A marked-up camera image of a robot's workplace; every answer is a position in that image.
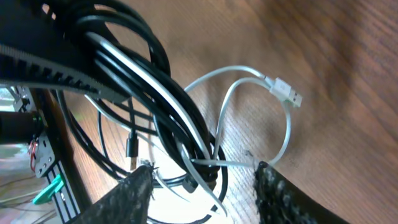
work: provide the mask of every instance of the black cord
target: black cord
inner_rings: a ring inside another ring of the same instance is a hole
[[[79,145],[83,148],[83,150],[92,158],[94,162],[108,175],[112,178],[119,180],[121,179],[120,176],[114,175],[111,169],[114,169],[116,172],[122,175],[128,175],[129,172],[123,170],[109,159],[105,158],[98,150],[95,148],[91,140],[88,138],[86,133],[82,130],[81,126],[77,123],[75,117],[72,113],[67,109],[67,104],[65,101],[65,96],[63,95],[62,91],[57,90],[57,101],[60,105],[61,111],[63,113],[63,117],[65,119],[66,124],[68,125],[73,137],[77,140]],[[182,182],[185,179],[185,175],[181,175],[180,177],[174,177],[171,179],[164,179],[166,184],[170,187],[176,187],[182,185]],[[158,183],[157,180],[154,180],[154,188],[162,188],[162,186]]]
[[[96,10],[93,8],[94,4],[108,6],[114,11]],[[189,130],[184,119],[175,111],[172,105],[158,93],[153,86],[148,84],[139,75],[135,74],[129,67],[127,67],[120,58],[115,57],[114,54],[105,49],[102,45],[97,43],[94,39],[87,36],[88,32],[96,32],[95,24],[98,23],[114,23],[131,29],[133,32],[141,36],[147,41],[149,46],[150,61],[146,60],[139,54],[129,50],[120,45],[115,39],[108,40],[122,51],[127,57],[138,64],[141,68],[152,75],[167,91],[170,92],[174,98],[178,99],[184,110],[191,117],[193,124],[197,127],[200,137],[205,143],[206,149],[211,154],[210,138],[208,128],[205,120],[201,115],[199,109],[194,104],[192,99],[184,92],[184,90],[170,77],[170,64],[167,54],[163,46],[152,33],[149,26],[140,17],[140,15],[127,7],[123,3],[108,0],[81,0],[70,1],[68,6],[64,9],[54,9],[57,15],[56,26],[59,28],[65,37],[70,39],[72,43],[79,46],[82,52],[88,58],[92,58],[94,63],[99,66],[102,71],[109,77],[112,77],[115,84],[117,84],[121,91],[128,96],[133,96],[140,103],[142,103],[154,115],[153,120],[156,127],[156,132],[147,128],[136,126],[133,122],[123,119],[113,110],[111,110],[101,100],[95,100],[99,105],[105,116],[115,119],[123,125],[134,128],[137,131],[143,131],[151,134],[158,134],[160,141],[171,158],[184,170],[187,171],[185,164],[182,162],[180,153],[178,152],[175,138],[178,138],[187,149],[190,156],[194,159],[204,159],[201,146],[198,145],[191,131]],[[58,100],[63,111],[65,120],[71,129],[76,140],[82,148],[90,155],[90,157],[109,175],[115,179],[120,178],[116,176],[115,172],[126,175],[128,172],[122,170],[117,165],[113,164],[109,158],[102,155],[93,145],[91,140],[82,130],[80,125],[76,122],[72,114],[68,111],[63,93],[58,91]],[[130,117],[132,116],[131,108],[126,109]],[[207,182],[212,182],[217,178],[217,172],[220,167],[200,166],[194,164],[196,170]],[[165,180],[168,185],[181,184],[183,177],[177,177],[172,180]]]
[[[34,178],[34,177],[36,177],[36,175],[30,176],[30,177],[24,177],[24,178],[17,179],[17,180],[12,180],[12,181],[10,181],[10,182],[7,182],[7,183],[5,183],[5,184],[0,185],[0,187],[5,187],[5,186],[7,186],[7,185],[14,184],[14,183],[16,183],[16,182],[20,182],[20,181],[24,181],[24,180],[29,180],[29,179],[32,179],[32,178]]]
[[[211,140],[211,143],[214,145],[214,143],[215,143],[214,136],[210,135],[210,140]],[[221,147],[220,147],[220,150],[218,151],[218,157],[220,160],[226,160],[224,151],[222,150]],[[222,184],[221,184],[221,191],[220,191],[220,195],[218,196],[218,200],[220,200],[220,202],[223,202],[223,200],[225,199],[225,196],[226,196],[227,189],[228,189],[228,169],[227,169],[227,167],[221,168],[221,175],[222,175],[222,178],[221,178]],[[211,208],[211,211],[213,211],[213,212],[217,211],[217,206],[214,205]],[[187,223],[187,224],[202,224],[202,223],[207,222],[210,218],[211,218],[211,215],[206,215],[202,219],[199,219],[194,222]],[[172,223],[162,222],[162,221],[156,220],[151,217],[148,217],[148,220],[152,223],[172,224]]]
[[[141,131],[141,132],[148,133],[151,135],[157,135],[157,132],[154,130],[151,130],[149,128],[145,128],[142,126],[138,126],[135,123],[122,118],[120,115],[115,113],[110,107],[108,107],[102,100],[94,100],[94,101],[98,104],[98,107],[101,108],[104,115],[109,116],[109,117],[115,119],[116,121],[119,121],[120,123],[126,125],[127,127],[131,128],[133,130]],[[130,114],[130,119],[132,116],[133,120],[134,120],[134,115],[132,113],[129,113],[129,114]]]
[[[136,123],[136,119],[134,117],[134,107],[132,105],[132,98],[130,100],[127,100],[127,103],[129,105],[129,117],[130,117],[130,123],[131,124],[135,124]]]
[[[101,143],[102,152],[103,152],[105,158],[109,159],[108,152],[106,151],[104,134],[102,132],[102,120],[101,120],[102,116],[101,116],[101,112],[97,113],[97,117],[98,117],[98,119],[97,119],[98,136],[99,136],[99,141]],[[114,169],[112,169],[112,171],[113,171],[113,174],[115,176],[118,175]]]
[[[114,102],[113,104],[115,106],[117,106],[118,108],[124,110],[125,112],[133,113],[135,116],[138,116],[138,117],[140,117],[142,119],[146,119],[148,121],[153,121],[154,120],[154,118],[152,116],[148,115],[148,114],[144,114],[144,113],[142,113],[140,111],[136,111],[136,110],[131,111],[128,106],[126,106],[126,105],[124,105],[122,103]]]

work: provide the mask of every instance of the cable plug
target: cable plug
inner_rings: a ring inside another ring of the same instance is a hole
[[[130,171],[137,169],[138,137],[135,132],[130,132],[127,138],[126,157],[130,160]]]
[[[298,108],[301,106],[301,101],[303,97],[298,94],[289,84],[280,78],[276,78],[275,80],[270,80],[268,77],[266,78],[266,82],[271,84],[271,89],[269,92],[278,97],[280,101],[289,101],[293,104],[293,107]]]

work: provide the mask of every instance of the wood grain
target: wood grain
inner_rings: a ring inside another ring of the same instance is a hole
[[[166,49],[172,77],[187,86],[216,68],[242,64],[281,77],[304,96],[293,110],[292,137],[277,169],[317,202],[350,223],[398,218],[398,2],[391,0],[125,0]],[[146,55],[142,40],[111,27]],[[212,132],[232,72],[191,96]],[[96,111],[69,101],[96,146]],[[263,89],[239,87],[227,112],[223,148],[269,160],[285,132],[282,108]],[[123,163],[127,132],[105,121],[111,158]],[[75,145],[75,160],[93,201],[115,181]],[[236,223],[256,223],[252,170],[230,169],[225,205]]]

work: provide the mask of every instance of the cable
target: cable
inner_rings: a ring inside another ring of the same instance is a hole
[[[51,210],[49,212],[47,212],[46,214],[42,215],[41,217],[39,217],[38,219],[36,219],[35,221],[32,222],[32,224],[35,223],[45,223],[46,221],[48,221],[50,218],[53,218],[55,216],[57,216],[57,213],[54,210]]]
[[[254,167],[254,163],[235,162],[235,161],[220,161],[220,160],[206,160],[206,159],[191,159],[192,162],[200,165],[207,166],[241,166],[241,167]]]
[[[49,210],[37,210],[37,209],[24,209],[24,208],[16,208],[16,207],[8,207],[4,205],[0,205],[0,208],[10,208],[10,209],[15,209],[18,211],[24,211],[24,212],[48,212]]]
[[[93,4],[101,4],[114,10],[93,10]],[[130,121],[128,121],[120,117],[120,115],[111,110],[111,108],[101,100],[86,96],[99,111],[98,115],[100,116],[102,113],[106,118],[120,124],[123,128],[131,131],[131,133],[141,131],[153,135],[157,134],[167,154],[187,172],[187,175],[192,176],[215,201],[215,206],[213,206],[214,211],[217,208],[221,208],[225,215],[228,215],[226,209],[222,205],[228,188],[227,168],[225,166],[221,168],[223,173],[223,184],[221,195],[217,198],[210,190],[207,183],[217,178],[217,172],[220,166],[193,164],[192,160],[203,161],[205,159],[211,161],[211,158],[215,160],[217,155],[219,155],[220,160],[225,160],[225,156],[223,156],[223,158],[221,156],[223,155],[223,151],[220,147],[223,120],[229,99],[233,91],[240,84],[254,83],[263,86],[281,101],[282,107],[286,113],[287,130],[285,141],[278,155],[270,161],[271,165],[273,166],[282,157],[286,150],[287,143],[289,142],[291,129],[290,113],[285,101],[290,101],[295,106],[300,106],[301,103],[301,96],[291,91],[291,87],[288,86],[288,84],[278,79],[271,80],[253,68],[240,65],[220,68],[193,82],[185,91],[190,91],[210,77],[231,70],[246,71],[257,76],[257,78],[242,78],[233,83],[229,88],[221,107],[216,137],[214,138],[209,133],[205,120],[195,103],[187,93],[171,79],[169,60],[165,50],[138,13],[120,2],[108,2],[105,0],[71,2],[68,4],[66,12],[67,13],[60,14],[60,18],[57,16],[59,21],[57,24],[60,26],[61,30],[64,31],[65,37],[79,46],[82,52],[89,58],[92,58],[94,64],[100,68],[110,80],[118,85],[120,92],[125,93],[129,98],[134,97],[153,114],[156,131],[135,124],[134,116],[138,114],[134,111],[131,101],[128,101],[128,107],[122,104],[116,105],[129,113]],[[132,50],[123,47],[114,38],[104,38],[103,34],[97,34],[96,30],[92,29],[92,25],[97,22],[118,24],[132,30],[142,37],[148,43],[150,61]],[[120,178],[117,173],[128,175],[128,172],[112,163],[107,156],[103,156],[98,152],[89,137],[68,111],[63,93],[58,91],[57,95],[65,121],[78,143],[89,156],[105,172],[115,179]],[[99,126],[99,134],[103,135],[101,128],[102,127]],[[214,145],[213,152],[211,151],[211,143]],[[166,189],[169,189],[168,187],[171,186],[169,184],[172,184],[172,181],[165,180],[163,183],[160,180],[160,182],[155,181],[155,186],[163,185]],[[198,220],[197,222],[206,221],[210,217],[211,216],[206,216],[204,219]]]
[[[14,184],[14,183],[16,183],[16,182],[20,182],[20,181],[24,181],[24,180],[29,180],[29,179],[32,179],[32,178],[34,178],[34,177],[36,177],[36,176],[33,175],[33,176],[30,176],[30,177],[25,177],[25,178],[18,179],[18,180],[12,180],[12,181],[10,181],[10,182],[7,182],[7,183],[5,183],[5,184],[0,185],[0,187],[5,187],[5,186],[7,186],[7,185]]]
[[[97,112],[97,117],[98,117],[98,119],[97,119],[98,136],[99,136],[99,141],[101,143],[102,152],[104,154],[104,157],[109,159],[108,153],[106,151],[104,134],[102,132],[102,121],[101,121],[101,112],[100,111]],[[115,177],[118,176],[118,174],[116,173],[116,171],[114,169],[112,169],[112,172]]]
[[[136,111],[136,110],[130,111],[129,107],[124,105],[124,104],[122,104],[122,103],[114,102],[113,104],[115,106],[117,106],[118,108],[124,110],[125,112],[133,113],[135,116],[138,116],[138,117],[140,117],[142,119],[146,119],[148,121],[153,121],[154,120],[154,118],[152,116],[148,115],[148,114],[144,114],[144,113],[142,113],[140,111]]]
[[[13,200],[17,200],[17,199],[20,199],[20,198],[28,197],[28,196],[31,196],[31,195],[33,195],[33,194],[37,194],[37,193],[39,193],[39,192],[41,192],[41,191],[42,191],[42,190],[35,190],[35,191],[33,191],[33,192],[30,192],[30,193],[27,193],[27,194],[24,194],[24,195],[20,195],[20,196],[16,196],[16,197],[12,197],[12,198],[7,198],[7,199],[4,199],[4,200],[0,200],[0,204],[6,203],[6,202],[10,202],[10,201],[13,201]]]
[[[35,166],[36,166],[36,162],[33,165],[33,161],[36,160],[35,152],[36,152],[37,144],[38,144],[37,142],[35,142],[35,141],[33,142],[32,152],[30,153],[30,169],[33,171],[33,173],[35,172]]]
[[[4,204],[1,204],[1,205],[7,206],[7,207],[16,207],[16,206],[20,206],[20,205],[23,205],[23,204],[26,204],[26,203],[31,203],[31,202],[33,202],[33,198],[30,198],[30,199],[28,199],[28,200],[26,200],[26,201],[24,201],[24,202],[19,202],[19,203],[7,203],[7,205],[4,205]]]
[[[210,142],[211,142],[212,144],[215,143],[215,138],[214,138],[214,136],[212,136],[212,135],[210,135]],[[219,150],[219,151],[218,151],[218,157],[219,157],[219,159],[220,159],[221,161],[224,161],[224,160],[226,159],[223,150]],[[225,197],[226,197],[226,192],[227,192],[227,190],[228,190],[228,169],[227,169],[227,167],[222,167],[222,168],[221,168],[221,175],[222,175],[222,177],[221,177],[221,191],[220,191],[220,195],[218,196],[218,200],[219,200],[220,202],[222,202],[222,201],[225,199]],[[211,208],[211,211],[216,212],[216,211],[217,211],[217,208],[218,208],[218,207],[217,207],[216,205],[214,205],[214,206]],[[193,222],[191,222],[191,223],[187,223],[187,224],[205,223],[205,222],[207,222],[210,218],[211,218],[211,215],[206,215],[206,216],[203,217],[202,219],[195,220],[195,221],[193,221]],[[148,221],[150,221],[150,222],[152,222],[152,223],[159,223],[159,224],[171,224],[171,223],[167,223],[167,222],[162,222],[162,221],[156,220],[156,219],[151,218],[151,217],[149,217],[149,216],[148,216]]]
[[[144,132],[144,133],[157,135],[156,131],[154,131],[154,130],[151,130],[151,129],[148,129],[148,128],[145,128],[145,127],[142,127],[142,126],[138,126],[138,125],[132,124],[130,121],[120,117],[120,115],[118,115],[111,108],[106,106],[106,104],[102,100],[94,100],[94,99],[92,99],[91,97],[89,97],[87,95],[86,95],[86,98],[105,117],[107,117],[108,119],[113,120],[116,123],[119,123],[119,124],[123,125],[124,129],[126,129],[128,131],[131,131],[131,129],[135,129],[137,131],[141,131],[141,132]]]
[[[166,182],[164,182],[161,174],[159,173],[159,170],[155,171],[155,178],[164,189],[167,189],[169,192],[171,192],[173,195],[177,196],[179,199],[182,199],[182,200],[184,200],[186,202],[190,202],[189,200],[185,199],[183,196],[181,196],[178,193],[176,193],[176,191],[174,191],[171,187],[169,187],[166,184]]]

